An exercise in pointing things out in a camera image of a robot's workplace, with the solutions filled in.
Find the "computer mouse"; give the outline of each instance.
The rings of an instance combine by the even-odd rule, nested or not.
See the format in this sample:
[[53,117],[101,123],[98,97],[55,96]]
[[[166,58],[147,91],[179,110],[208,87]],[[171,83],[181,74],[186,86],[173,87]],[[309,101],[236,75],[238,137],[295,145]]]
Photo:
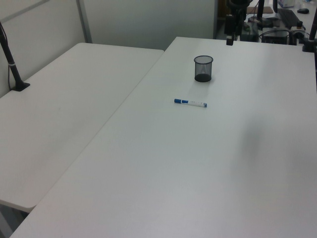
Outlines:
[[298,9],[297,12],[301,14],[307,14],[309,13],[309,10],[307,8],[301,8],[301,9]]

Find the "white surface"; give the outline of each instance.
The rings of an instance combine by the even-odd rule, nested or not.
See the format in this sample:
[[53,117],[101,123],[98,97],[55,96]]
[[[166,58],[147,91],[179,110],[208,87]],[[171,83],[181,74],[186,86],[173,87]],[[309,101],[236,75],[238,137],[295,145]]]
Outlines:
[[213,38],[217,0],[83,0],[93,43],[165,50],[176,36]]
[[316,99],[297,47],[176,38],[12,238],[315,238]]
[[0,203],[31,211],[162,51],[78,44],[0,99]]
[[[74,0],[50,0],[2,25],[23,81],[85,41]],[[9,91],[7,67],[0,47],[0,97]]]

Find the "blue marker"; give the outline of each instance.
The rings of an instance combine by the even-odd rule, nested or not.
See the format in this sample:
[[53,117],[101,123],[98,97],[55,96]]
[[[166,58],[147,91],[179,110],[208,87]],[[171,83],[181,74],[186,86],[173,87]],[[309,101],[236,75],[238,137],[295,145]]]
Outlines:
[[181,104],[188,104],[188,105],[192,105],[192,106],[198,106],[198,107],[203,107],[206,108],[207,107],[207,103],[198,103],[198,102],[193,102],[193,101],[186,101],[186,100],[180,100],[180,99],[174,99],[175,103],[181,103]]

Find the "mesh cup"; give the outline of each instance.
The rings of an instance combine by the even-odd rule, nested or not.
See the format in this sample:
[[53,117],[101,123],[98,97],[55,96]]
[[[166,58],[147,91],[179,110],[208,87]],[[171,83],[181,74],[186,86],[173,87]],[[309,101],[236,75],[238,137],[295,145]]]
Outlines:
[[195,62],[195,80],[208,82],[211,80],[211,67],[213,58],[210,56],[197,56]]

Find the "table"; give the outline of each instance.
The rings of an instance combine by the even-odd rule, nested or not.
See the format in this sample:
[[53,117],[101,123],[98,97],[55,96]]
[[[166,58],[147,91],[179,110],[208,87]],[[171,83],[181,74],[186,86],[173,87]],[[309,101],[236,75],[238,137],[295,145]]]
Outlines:
[[316,99],[298,47],[176,38],[12,238],[315,237]]
[[0,99],[0,204],[30,212],[163,51],[78,44]]

